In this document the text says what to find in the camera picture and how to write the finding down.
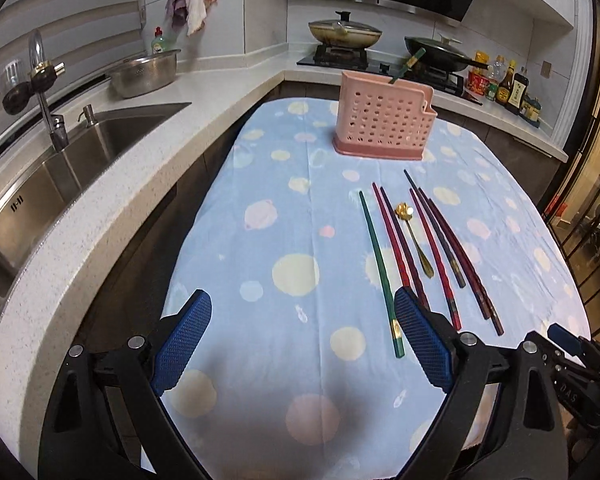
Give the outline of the maroon chopstick outermost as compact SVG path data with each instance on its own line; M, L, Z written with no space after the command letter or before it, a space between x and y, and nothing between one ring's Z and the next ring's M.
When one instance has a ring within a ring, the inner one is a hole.
M480 311L483 317L486 320L490 320L494 326L494 330L498 334L498 336L504 335L504 327L498 316L498 312L496 312L494 305L492 304L489 295L486 293L486 289L484 288L482 281L478 277L478 274L475 270L474 265L471 263L468 255L465 252L465 249L460 241L453 233L448 222L446 222L445 218L442 216L442 213L438 209L438 207L434 204L430 198L426 197L426 204L431 209L434 214L434 218L436 218L437 222L440 224L443 233L446 235L450 245L452 246L455 255L457 256L458 262L462 267L465 276L467 278L468 284L474 293L477 304L480 308Z

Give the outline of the beige wok with lid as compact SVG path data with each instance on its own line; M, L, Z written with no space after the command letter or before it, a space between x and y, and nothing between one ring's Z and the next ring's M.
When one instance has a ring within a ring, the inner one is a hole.
M336 20L309 22L312 36L327 47L368 49L377 44L382 31L376 27L351 21L349 11L337 11Z

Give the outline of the black wok with lid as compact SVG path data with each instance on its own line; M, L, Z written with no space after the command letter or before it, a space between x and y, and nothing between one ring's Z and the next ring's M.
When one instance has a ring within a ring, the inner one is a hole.
M420 62L428 67L448 73L459 73L466 70L467 67L480 68L480 70L486 70L489 67L485 62L468 58L460 49L452 46L452 41L455 39L443 37L441 40L434 40L422 37L404 37L405 47L409 54L414 55L419 49L425 49L425 54L420 58Z

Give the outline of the red spiral chopstick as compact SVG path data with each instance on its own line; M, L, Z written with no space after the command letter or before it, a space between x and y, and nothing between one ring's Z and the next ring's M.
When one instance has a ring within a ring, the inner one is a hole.
M434 256L434 262L436 263L438 277L443 289L443 293L445 296L446 304L448 305L449 314L451 317L451 323L455 330L459 332L462 329L462 321L460 320L460 312L457 310L457 306L455 303L455 298L453 295L453 291L451 288L451 284L449 282L448 276L445 272L445 267L442 263L439 249L437 248L436 241L434 240L434 234L431 232L431 228L429 222L427 220L427 215L425 214L424 208L422 208L422 204L420 203L420 199L417 197L417 194L414 188L410 188L410 193L412 199L414 200L414 204L416 210L419 215L420 223L424 228L429 246L431 248L432 255Z

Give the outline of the green dish soap bottle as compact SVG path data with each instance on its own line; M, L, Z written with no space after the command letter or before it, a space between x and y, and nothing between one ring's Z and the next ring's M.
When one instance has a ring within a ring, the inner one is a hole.
M157 54L165 51L165 44L166 40L164 39L162 28L157 27L154 32L154 39L151 41L151 53Z

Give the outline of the stainless steel sink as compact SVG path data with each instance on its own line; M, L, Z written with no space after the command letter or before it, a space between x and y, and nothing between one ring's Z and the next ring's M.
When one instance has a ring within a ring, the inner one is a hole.
M0 196L0 322L12 286L32 252L64 211L118 158L181 110L154 104L91 114L69 133L62 151L50 148Z

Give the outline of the black gas stove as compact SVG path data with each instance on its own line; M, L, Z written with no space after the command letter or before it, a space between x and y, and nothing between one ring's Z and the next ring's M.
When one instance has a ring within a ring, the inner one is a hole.
M482 102L465 89L464 77L458 70L440 70L419 60L413 68L401 73L404 64L389 63L370 58L364 49L327 47L320 44L314 53L302 58L298 65L333 68L334 70L356 70L389 78L401 78L426 84L451 96L482 105Z

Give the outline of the dark red chopstick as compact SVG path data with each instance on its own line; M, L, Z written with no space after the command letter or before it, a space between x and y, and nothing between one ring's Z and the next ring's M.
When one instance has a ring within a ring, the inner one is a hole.
M462 246L462 244L460 244L460 241L457 239L456 235L453 233L451 227L449 226L449 223L442 216L442 213L440 212L440 210L437 208L437 206L434 204L434 202L432 200L430 200L430 198L427 197L427 195L425 193L424 193L424 195L425 195L428 205L430 206L432 212L434 213L434 218L436 218L438 220L443 234L445 235L451 248L453 249L453 252L455 254L455 257L457 258L458 264L460 265L460 268L464 272L466 281L476 297L477 304L480 308L480 311L481 311L483 317L486 320L488 320L492 315L491 307L489 306L488 298L486 298L486 292L484 291L484 288L478 279L478 275L477 275L477 272L476 272L474 266L470 262L468 255L465 252L464 247Z

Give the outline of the blue polka dot tablecloth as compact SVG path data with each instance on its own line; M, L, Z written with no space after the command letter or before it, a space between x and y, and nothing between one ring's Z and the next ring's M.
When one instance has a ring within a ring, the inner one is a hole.
M505 347L553 323L590 331L545 223L475 133L437 120L418 162L343 156L332 145L337 113L318 99L260 106L176 260L164 313L201 289L212 317L163 401L215 479L389 478L440 408L443 392L416 356L394 355L358 198L395 278L373 182L406 203L407 171L449 222L504 335L455 287L465 330Z

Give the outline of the gold flower spoon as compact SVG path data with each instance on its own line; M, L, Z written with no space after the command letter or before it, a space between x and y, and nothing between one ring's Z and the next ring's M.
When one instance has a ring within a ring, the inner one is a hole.
M432 267L430 261L425 255L424 251L419 245L418 238L415 235L413 230L413 218L414 218L414 209L407 203L398 203L396 209L394 210L396 215L405 222L408 232L410 232L411 239L413 240L414 246L416 248L416 252L419 258L420 266L424 271L427 278L434 277L434 268Z

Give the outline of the clear plastic bottle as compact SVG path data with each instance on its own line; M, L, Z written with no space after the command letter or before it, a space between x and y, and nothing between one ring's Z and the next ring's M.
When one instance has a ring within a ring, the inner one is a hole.
M499 54L495 58L493 63L491 64L490 75L489 75L490 81L498 86L501 83L501 81L504 79L504 77L506 75L506 70L507 70L506 58L504 58L503 55Z

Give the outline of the dark maroon chopstick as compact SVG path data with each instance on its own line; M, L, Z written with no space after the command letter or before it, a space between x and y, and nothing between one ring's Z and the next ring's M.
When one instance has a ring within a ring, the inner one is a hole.
M404 232L403 232L402 228L400 227L398 217L396 216L396 213L393 211L393 209L391 207L391 203L390 203L390 200L388 199L385 189L380 188L380 192L381 192L382 198L384 199L385 205L387 206L387 209L389 211L394 230L396 231L396 235L398 236L398 240L400 242L401 248L402 248L404 256L406 258L408 272L410 272L411 282L413 283L413 286L415 287L416 295L417 295L420 303L422 304L422 306L426 310L429 310L429 304L428 304L426 292L425 292L424 286L422 286L422 281L420 280L419 274L417 272L417 269L415 266L415 261L412 256L412 253L410 251L410 248L408 247Z

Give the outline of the green chopstick gold band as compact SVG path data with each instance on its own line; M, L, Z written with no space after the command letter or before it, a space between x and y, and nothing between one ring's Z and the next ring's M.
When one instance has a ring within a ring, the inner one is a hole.
M382 296L384 296L385 306L388 315L394 355L397 359L402 359L405 356L404 342L398 319L396 318L396 311L394 310L393 296L391 293L390 282L388 280L384 257L382 256L382 251L378 243L373 220L370 216L370 211L368 210L366 198L362 191L358 192L358 198L360 199L362 205L368 235L370 236L370 242L372 243L373 247L374 257L380 281L380 287L382 290Z

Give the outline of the dark purple chopstick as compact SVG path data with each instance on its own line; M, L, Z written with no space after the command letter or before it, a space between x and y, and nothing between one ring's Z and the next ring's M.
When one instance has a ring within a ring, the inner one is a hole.
M419 201L422 203L422 206L424 206L424 209L430 220L430 223L431 223L432 227L434 228L434 232L436 232L436 234L437 234L438 240L440 242L440 246L441 246L442 250L444 251L445 257L449 261L451 270L455 276L458 286L460 286L460 288L464 288L466 286L466 281L464 279L462 271L460 270L460 265L458 264L457 258L455 257L454 252L452 251L448 241L445 238L445 235L442 232L442 229L441 229L441 226L440 226L438 220L436 218L434 218L434 213L432 212L430 206L428 205L424 193L418 188L415 181L412 179L412 177L408 174L407 171L404 171L404 174L406 175L408 182L410 182L410 185L411 185L412 189L414 190L414 192L416 193Z

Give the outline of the bright red chopstick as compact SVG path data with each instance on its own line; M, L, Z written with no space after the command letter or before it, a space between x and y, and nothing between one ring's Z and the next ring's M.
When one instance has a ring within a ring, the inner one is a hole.
M394 274L396 274L396 277L390 278L389 282L391 284L392 290L395 292L398 288L411 285L410 276L408 275L408 272L406 270L404 255L398 238L396 237L396 231L394 230L392 222L389 218L387 206L385 205L384 199L381 196L379 186L375 182L372 183L372 189L374 191L374 195L378 203L378 209L380 211L382 221L384 222L385 230L387 232L389 244L391 247L391 265L394 270Z

